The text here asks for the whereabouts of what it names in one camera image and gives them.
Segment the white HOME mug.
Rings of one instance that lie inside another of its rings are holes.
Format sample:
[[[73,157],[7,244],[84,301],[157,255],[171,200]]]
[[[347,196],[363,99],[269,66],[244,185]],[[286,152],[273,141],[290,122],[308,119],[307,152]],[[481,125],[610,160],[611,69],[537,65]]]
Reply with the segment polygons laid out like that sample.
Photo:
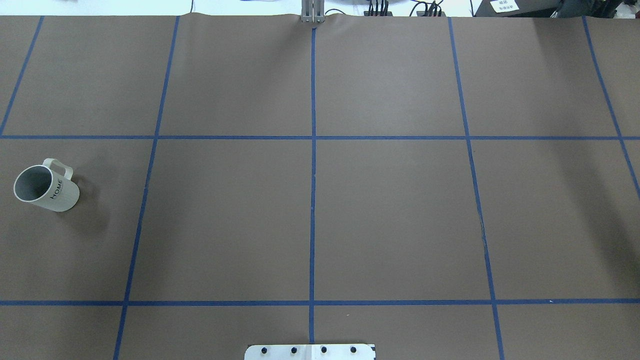
[[[66,212],[78,202],[80,189],[73,182],[74,169],[56,158],[23,170],[14,180],[13,193],[19,201],[53,212]]]

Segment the brown paper table cover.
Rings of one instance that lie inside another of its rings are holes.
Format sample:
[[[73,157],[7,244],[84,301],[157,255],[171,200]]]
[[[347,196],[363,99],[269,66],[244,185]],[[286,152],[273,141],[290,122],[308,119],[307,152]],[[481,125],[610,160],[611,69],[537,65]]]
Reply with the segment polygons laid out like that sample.
[[[308,343],[637,360],[639,21],[2,16],[1,358]]]

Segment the black orange power strip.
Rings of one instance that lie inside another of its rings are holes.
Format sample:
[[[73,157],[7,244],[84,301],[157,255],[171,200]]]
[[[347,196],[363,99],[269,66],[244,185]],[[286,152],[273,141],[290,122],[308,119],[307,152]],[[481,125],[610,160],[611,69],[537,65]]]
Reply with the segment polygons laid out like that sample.
[[[367,0],[368,9],[363,12],[365,17],[387,17],[393,14],[389,11],[389,0]]]

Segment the white paper label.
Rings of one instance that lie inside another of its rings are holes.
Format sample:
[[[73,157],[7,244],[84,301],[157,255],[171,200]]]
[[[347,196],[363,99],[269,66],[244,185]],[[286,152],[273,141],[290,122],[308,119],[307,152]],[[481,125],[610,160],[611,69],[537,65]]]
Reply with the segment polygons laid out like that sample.
[[[520,9],[515,0],[491,0],[489,4],[497,14],[514,12]]]

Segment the aluminium frame post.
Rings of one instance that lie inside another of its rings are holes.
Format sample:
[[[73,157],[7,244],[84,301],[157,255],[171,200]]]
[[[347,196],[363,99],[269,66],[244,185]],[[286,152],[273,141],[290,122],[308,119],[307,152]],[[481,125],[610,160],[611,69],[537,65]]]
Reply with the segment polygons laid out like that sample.
[[[325,22],[324,0],[302,0],[301,22],[304,24],[320,24]]]

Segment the white metal base plate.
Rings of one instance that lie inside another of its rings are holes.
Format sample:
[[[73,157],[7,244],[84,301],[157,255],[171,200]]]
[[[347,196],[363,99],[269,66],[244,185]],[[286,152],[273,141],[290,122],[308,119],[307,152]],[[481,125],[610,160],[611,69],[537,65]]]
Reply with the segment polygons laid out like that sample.
[[[375,360],[374,344],[257,344],[247,347],[245,360]]]

